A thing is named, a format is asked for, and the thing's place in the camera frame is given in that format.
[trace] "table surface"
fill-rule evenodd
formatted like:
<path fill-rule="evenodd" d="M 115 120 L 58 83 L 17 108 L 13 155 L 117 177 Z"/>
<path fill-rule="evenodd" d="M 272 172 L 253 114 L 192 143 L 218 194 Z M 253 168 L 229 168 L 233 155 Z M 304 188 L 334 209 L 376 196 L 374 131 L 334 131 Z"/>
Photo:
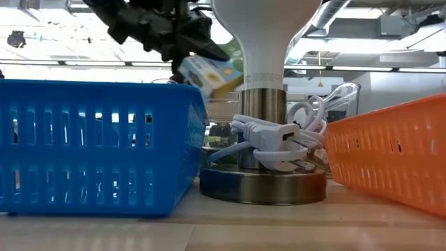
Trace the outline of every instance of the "table surface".
<path fill-rule="evenodd" d="M 332 181 L 324 202 L 259 206 L 199 194 L 164 219 L 8 217 L 0 251 L 446 250 L 446 220 Z"/>

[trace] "ceiling duct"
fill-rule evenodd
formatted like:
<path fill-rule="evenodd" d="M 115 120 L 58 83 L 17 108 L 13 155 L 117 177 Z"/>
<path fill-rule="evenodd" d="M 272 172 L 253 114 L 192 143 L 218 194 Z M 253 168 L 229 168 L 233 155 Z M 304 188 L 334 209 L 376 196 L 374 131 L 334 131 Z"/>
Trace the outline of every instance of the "ceiling duct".
<path fill-rule="evenodd" d="M 337 14 L 347 7 L 350 2 L 351 0 L 331 0 L 323 4 L 313 18 L 312 25 L 308 29 L 306 36 L 326 37 L 330 25 L 336 19 Z"/>

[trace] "orange plastic basket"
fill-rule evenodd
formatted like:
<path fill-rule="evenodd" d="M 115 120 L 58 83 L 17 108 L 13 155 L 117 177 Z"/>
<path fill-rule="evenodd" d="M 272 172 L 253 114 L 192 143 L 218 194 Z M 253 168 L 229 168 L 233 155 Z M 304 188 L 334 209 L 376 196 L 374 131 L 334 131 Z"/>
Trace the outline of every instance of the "orange plastic basket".
<path fill-rule="evenodd" d="M 331 123 L 333 179 L 446 216 L 446 94 Z"/>

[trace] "white cable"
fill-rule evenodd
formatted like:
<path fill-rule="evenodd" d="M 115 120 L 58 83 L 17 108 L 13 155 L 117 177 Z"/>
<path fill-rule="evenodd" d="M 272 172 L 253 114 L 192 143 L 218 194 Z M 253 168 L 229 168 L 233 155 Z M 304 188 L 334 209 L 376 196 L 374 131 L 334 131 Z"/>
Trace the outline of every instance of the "white cable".
<path fill-rule="evenodd" d="M 297 125 L 294 117 L 301 109 L 304 109 L 306 118 L 302 125 Z M 323 120 L 324 115 L 324 103 L 318 96 L 292 106 L 286 115 L 288 123 L 286 125 L 237 114 L 233 118 L 231 132 L 242 133 L 246 141 L 212 154 L 208 158 L 208 163 L 254 147 L 254 157 L 266 168 L 279 172 L 292 172 L 298 167 L 290 162 L 305 159 L 310 148 L 324 147 L 324 134 L 327 129 L 327 122 Z"/>

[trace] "ceiling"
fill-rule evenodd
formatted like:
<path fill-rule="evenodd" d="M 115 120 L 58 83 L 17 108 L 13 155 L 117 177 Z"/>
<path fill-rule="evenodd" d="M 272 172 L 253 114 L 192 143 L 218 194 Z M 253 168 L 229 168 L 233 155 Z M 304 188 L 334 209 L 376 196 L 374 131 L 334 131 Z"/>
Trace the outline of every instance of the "ceiling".
<path fill-rule="evenodd" d="M 198 4 L 208 4 L 209 1 L 200 0 Z M 118 45 L 107 34 L 107 26 L 85 8 L 83 1 L 69 2 L 69 7 L 72 8 L 66 8 L 64 0 L 40 0 L 39 10 L 19 10 L 18 0 L 0 0 L 0 59 L 161 61 L 157 52 L 144 52 L 142 45 L 133 39 Z M 338 18 L 376 19 L 386 10 L 395 7 L 398 7 L 395 8 L 396 13 L 409 11 L 413 14 L 442 4 L 446 4 L 446 1 L 352 0 Z M 12 30 L 25 31 L 25 47 L 16 49 L 7 45 L 6 39 Z M 231 34 L 215 19 L 211 35 L 219 44 L 225 44 L 232 39 Z M 320 53 L 306 53 L 302 60 L 307 64 L 344 66 L 430 66 L 438 59 L 435 53 L 425 52 L 384 55 L 370 53 L 370 50 L 360 52 L 322 50 Z M 307 73 L 308 76 L 318 74 L 318 72 Z"/>

